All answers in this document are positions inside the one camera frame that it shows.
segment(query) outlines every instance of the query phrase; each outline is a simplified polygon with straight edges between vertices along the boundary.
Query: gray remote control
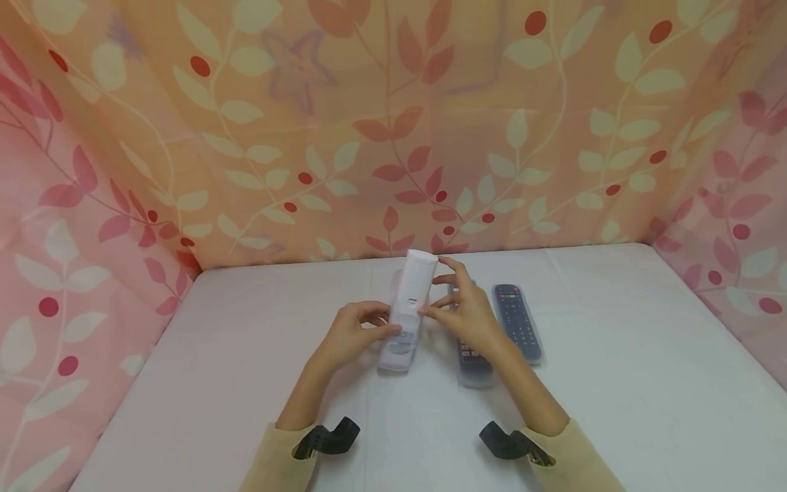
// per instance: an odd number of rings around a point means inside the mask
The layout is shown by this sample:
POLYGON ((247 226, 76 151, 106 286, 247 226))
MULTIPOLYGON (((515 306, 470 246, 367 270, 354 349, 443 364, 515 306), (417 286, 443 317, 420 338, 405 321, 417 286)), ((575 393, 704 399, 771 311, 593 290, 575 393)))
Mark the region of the gray remote control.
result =
POLYGON ((541 362, 541 343, 522 291, 516 285, 504 283, 494 286, 493 294, 497 319, 506 335, 529 363, 541 362))

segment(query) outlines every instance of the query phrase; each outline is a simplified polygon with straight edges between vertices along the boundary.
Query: sleeve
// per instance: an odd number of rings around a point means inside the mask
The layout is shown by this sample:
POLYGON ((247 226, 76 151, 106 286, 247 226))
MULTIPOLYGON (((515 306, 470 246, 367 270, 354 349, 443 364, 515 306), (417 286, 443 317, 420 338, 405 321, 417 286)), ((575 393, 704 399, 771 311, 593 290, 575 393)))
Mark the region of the sleeve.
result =
POLYGON ((293 458, 293 449, 314 426, 300 431, 281 431, 269 424, 238 492, 305 492, 317 461, 293 458))
POLYGON ((547 437, 524 427, 519 430, 552 458, 541 464, 530 456, 538 482, 545 492, 625 492, 596 448, 571 420, 555 437, 547 437))

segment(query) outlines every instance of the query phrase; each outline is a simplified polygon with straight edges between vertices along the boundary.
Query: white table surface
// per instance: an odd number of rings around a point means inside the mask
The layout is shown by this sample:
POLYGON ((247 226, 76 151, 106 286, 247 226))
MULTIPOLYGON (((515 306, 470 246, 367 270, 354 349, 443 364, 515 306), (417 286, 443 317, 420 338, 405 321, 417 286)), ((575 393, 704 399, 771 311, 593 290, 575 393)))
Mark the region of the white table surface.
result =
MULTIPOLYGON (((787 394, 650 248, 456 257, 481 287, 522 287, 545 351, 539 376, 628 490, 787 490, 787 394)), ((200 276, 72 492, 236 490, 336 310, 385 301, 402 261, 200 276)), ((500 385, 458 385, 455 349, 425 322, 407 375, 380 375, 375 353, 337 374, 323 422, 347 415, 361 434, 320 458, 312 490, 540 490, 527 463, 481 443, 489 421, 521 421, 500 385)))

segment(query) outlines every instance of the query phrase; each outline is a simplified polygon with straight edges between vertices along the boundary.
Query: black wrist strap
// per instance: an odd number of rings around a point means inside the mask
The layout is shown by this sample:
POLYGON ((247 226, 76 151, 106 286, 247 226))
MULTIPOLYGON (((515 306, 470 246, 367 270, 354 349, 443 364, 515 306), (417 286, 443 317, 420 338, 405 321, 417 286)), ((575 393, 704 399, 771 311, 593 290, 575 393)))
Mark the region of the black wrist strap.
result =
POLYGON ((530 455, 530 460, 536 464, 543 466, 552 464, 549 455, 525 434, 519 431, 506 434, 497 422, 489 422, 478 436, 489 451, 501 460, 518 460, 530 455))
POLYGON ((318 425, 309 432, 295 448, 293 458, 307 460, 317 453, 344 454, 355 442, 360 433, 360 427, 351 419, 345 417, 333 431, 318 425))

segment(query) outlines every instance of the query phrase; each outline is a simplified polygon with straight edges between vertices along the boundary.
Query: hand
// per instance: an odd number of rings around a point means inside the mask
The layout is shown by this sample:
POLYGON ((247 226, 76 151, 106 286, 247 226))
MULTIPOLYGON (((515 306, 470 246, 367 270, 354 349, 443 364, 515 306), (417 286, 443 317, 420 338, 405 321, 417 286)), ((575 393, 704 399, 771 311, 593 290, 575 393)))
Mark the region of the hand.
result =
POLYGON ((328 371, 357 359, 372 343, 396 335, 401 327, 388 324, 390 306, 377 301, 350 302, 339 309, 331 329, 312 356, 328 371), (361 324, 375 325, 363 328, 361 324))
POLYGON ((446 295, 422 309, 421 314, 443 323, 459 340, 491 360, 501 347, 507 345, 508 338, 494 316, 486 292, 473 285, 464 264, 447 257, 440 257, 440 263, 447 265, 454 273, 437 276, 432 283, 455 283, 459 286, 459 294, 446 295), (451 304, 459 307, 455 311, 441 309, 451 304))

